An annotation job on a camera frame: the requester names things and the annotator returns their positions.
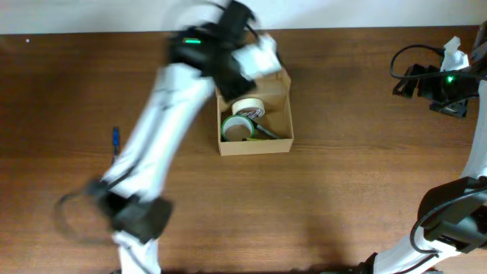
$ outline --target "open cardboard box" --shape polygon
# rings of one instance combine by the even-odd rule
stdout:
[[[237,100],[244,98],[257,98],[262,100],[266,114],[259,119],[255,119],[255,121],[282,139],[253,142],[224,142],[221,138],[221,124],[227,117],[231,116],[231,105],[236,100],[225,102],[217,89],[218,147],[220,148],[221,156],[279,153],[289,152],[291,150],[294,133],[292,129],[291,105],[289,104],[291,79],[288,73],[282,69],[278,73],[257,80],[256,86],[257,89]],[[268,139],[261,132],[257,134],[254,138]]]

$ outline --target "white wall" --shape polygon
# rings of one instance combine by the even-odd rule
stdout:
[[[198,0],[0,0],[0,33],[174,30],[217,12],[211,7],[188,10],[194,1]],[[265,29],[465,25],[487,20],[487,0],[241,1],[256,12]]]

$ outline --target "wooden table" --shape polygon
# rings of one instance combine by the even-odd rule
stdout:
[[[187,133],[164,196],[175,202],[161,238],[165,269],[288,271],[356,265],[408,234],[423,195],[459,177],[478,101],[466,119],[392,96],[392,55],[403,46],[470,52],[476,27],[272,31],[292,77],[291,153],[222,158],[215,101]],[[116,248],[55,231],[54,202],[110,166],[111,129],[125,142],[164,59],[161,33],[0,37],[0,272],[107,274]],[[413,50],[396,69],[434,54]],[[69,221],[109,238],[85,201]],[[438,265],[484,273],[477,250]]]

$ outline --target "blue marker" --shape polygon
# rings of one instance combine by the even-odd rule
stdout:
[[[120,132],[119,127],[113,127],[113,158],[112,164],[115,162],[116,158],[119,156],[120,153]]]

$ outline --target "tape roll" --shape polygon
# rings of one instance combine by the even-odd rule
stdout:
[[[242,115],[233,115],[221,124],[221,136],[228,142],[240,142],[252,138],[255,134],[252,120]]]
[[[249,119],[260,118],[264,116],[264,102],[256,98],[247,98],[238,100],[231,106],[231,112],[234,115],[243,115]]]

